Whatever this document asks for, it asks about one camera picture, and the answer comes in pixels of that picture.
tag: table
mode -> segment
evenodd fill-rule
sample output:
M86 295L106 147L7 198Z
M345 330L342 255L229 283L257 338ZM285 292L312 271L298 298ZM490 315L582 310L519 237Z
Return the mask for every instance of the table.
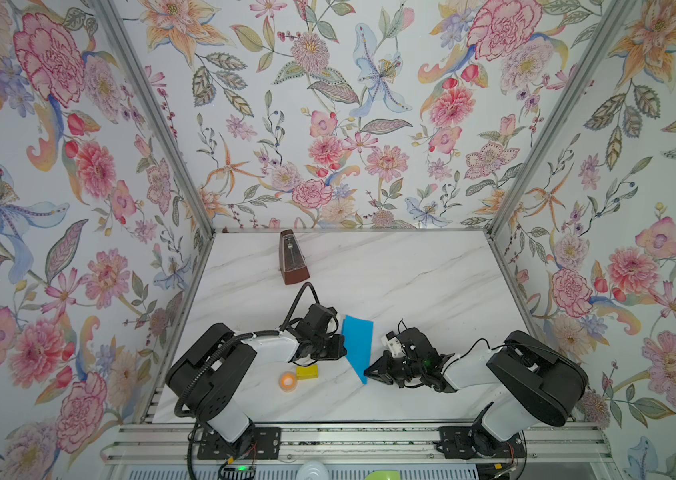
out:
M499 345L526 331L516 303L481 231L330 232L296 234L320 302L341 315L374 322L370 362L380 338L401 319L424 332L439 353L465 352L480 337ZM175 359L212 324L232 330L272 330L282 323L300 285L279 272L279 234L219 234L180 338ZM313 302L304 293L295 317ZM475 418L505 387L471 386L455 393L363 385L344 358L319 362L319 379L285 393L277 380L291 364L248 371L234 399L256 422L455 420ZM167 387L154 423L176 418Z

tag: wallpaper panel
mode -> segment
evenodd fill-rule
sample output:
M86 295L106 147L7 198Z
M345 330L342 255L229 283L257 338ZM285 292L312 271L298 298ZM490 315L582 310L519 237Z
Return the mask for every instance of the wallpaper panel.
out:
M484 225L602 0L119 2L215 225Z
M85 2L0 0L0 479L98 476L197 268L120 66Z
M620 35L498 244L624 477L676 480L676 0Z

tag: yellow sponge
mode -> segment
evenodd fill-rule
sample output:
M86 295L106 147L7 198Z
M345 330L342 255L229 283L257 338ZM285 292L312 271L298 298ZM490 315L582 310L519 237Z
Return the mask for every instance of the yellow sponge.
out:
M299 380L316 379L320 376L320 371L316 365L312 366L297 366L295 368L295 376Z

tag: orange lily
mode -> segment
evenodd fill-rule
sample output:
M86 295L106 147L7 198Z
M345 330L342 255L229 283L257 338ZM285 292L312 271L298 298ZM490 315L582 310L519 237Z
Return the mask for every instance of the orange lily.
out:
M210 180L213 178L213 175L218 175L219 178L223 178L226 176L226 174L229 175L229 178L231 179L231 188L229 188L229 191L226 193L226 196L228 197L231 191L234 189L234 172L237 172L238 174L242 175L247 175L248 177L252 178L263 178L259 177L258 175L253 175L251 173L248 173L240 168L240 166L248 164L249 161L244 161L244 162L239 162L238 164L232 164L231 163L231 154L229 153L229 146L226 145L226 140L221 137L220 138L224 142L224 150L226 150L226 164L221 167L217 168L213 171L211 171L208 175L208 179L204 182L204 185L202 185L202 188L205 188L208 186L208 183Z
M527 214L525 216L538 215L543 211L543 209L546 207L546 205L548 205L548 209L552 213L552 223L554 223L554 228L557 229L557 232L559 232L559 227L557 226L557 219L556 219L556 216L554 216L554 204L561 205L562 208L564 208L564 204L561 201L557 200L557 198L554 196L554 194L557 193L557 190L562 188L562 186L564 185L564 182L570 176L570 172L572 172L572 171L573 171L573 168L568 170L568 174L564 176L562 181L559 182L559 184L556 187L554 187L551 192L547 192L543 188L537 188L537 187L535 187L532 190L530 190L529 192L527 192L525 195L530 195L531 193L535 192L535 199L539 200L539 203L535 206L530 207L530 210L532 210L533 208L537 208L536 211L534 211L531 214Z

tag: blue paper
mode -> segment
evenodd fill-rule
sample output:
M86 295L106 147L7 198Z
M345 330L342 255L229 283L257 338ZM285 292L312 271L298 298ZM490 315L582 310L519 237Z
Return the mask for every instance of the blue paper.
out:
M342 333L344 337L343 346L346 348L346 359L349 360L362 383L367 384L364 371L370 366L372 322L346 315Z

